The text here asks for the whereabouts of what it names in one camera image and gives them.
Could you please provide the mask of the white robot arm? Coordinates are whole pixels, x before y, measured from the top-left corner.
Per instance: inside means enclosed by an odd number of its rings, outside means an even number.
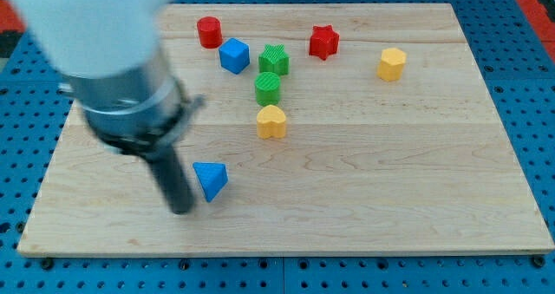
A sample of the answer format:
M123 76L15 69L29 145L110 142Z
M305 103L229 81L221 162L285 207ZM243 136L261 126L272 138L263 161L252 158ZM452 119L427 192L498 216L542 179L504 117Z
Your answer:
M161 46L156 18L172 0L10 0L80 103L96 137L142 158L172 212L194 196L173 144L203 105L187 96Z

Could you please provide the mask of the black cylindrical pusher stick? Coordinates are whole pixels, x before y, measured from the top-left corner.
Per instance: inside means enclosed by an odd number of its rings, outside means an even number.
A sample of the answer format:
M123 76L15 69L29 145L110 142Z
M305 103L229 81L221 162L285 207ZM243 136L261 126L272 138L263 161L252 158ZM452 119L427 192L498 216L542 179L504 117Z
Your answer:
M146 154L145 162L171 212L174 214L190 212L195 198L173 146L156 149Z

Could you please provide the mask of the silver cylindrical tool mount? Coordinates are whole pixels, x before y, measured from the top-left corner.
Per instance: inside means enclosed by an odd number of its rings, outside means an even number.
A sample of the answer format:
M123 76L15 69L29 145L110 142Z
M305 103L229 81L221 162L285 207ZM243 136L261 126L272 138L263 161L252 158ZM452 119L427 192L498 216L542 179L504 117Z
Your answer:
M172 73L163 49L108 77L66 75L58 91L79 102L92 133L121 154L154 156L171 149L205 105Z

